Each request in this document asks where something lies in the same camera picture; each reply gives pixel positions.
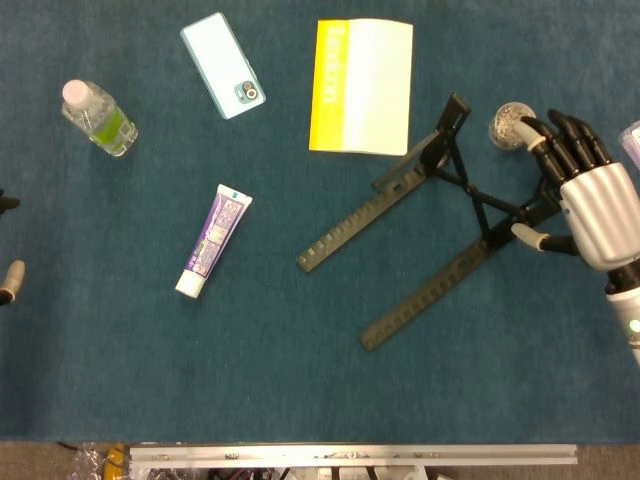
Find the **right silver and black robot hand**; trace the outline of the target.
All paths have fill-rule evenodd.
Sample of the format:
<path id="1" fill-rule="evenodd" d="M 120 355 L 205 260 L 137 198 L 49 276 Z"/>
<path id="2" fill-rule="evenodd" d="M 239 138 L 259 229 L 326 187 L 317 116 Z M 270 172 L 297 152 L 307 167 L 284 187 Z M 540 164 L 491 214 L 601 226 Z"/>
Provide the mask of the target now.
<path id="1" fill-rule="evenodd" d="M 608 276 L 605 292 L 639 288 L 639 196 L 620 162 L 585 121 L 551 109 L 557 131 L 522 116 L 511 124 L 557 195 L 569 237 L 553 237 L 523 223 L 512 233 L 539 251 L 579 255 Z"/>

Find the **left silver and black robot hand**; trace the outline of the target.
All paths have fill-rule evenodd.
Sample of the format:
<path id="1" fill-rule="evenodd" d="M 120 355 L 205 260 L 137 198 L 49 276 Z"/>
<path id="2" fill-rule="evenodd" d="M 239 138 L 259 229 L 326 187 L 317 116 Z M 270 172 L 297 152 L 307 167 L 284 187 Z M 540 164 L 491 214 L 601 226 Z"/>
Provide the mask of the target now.
<path id="1" fill-rule="evenodd" d="M 0 191 L 1 194 L 1 214 L 4 214 L 8 210 L 13 210 L 20 206 L 19 199 L 7 197 L 4 190 Z M 19 293 L 24 281 L 26 272 L 26 264 L 23 260 L 13 261 L 8 270 L 4 280 L 1 282 L 1 305 L 7 305 L 15 301 L 17 294 Z"/>

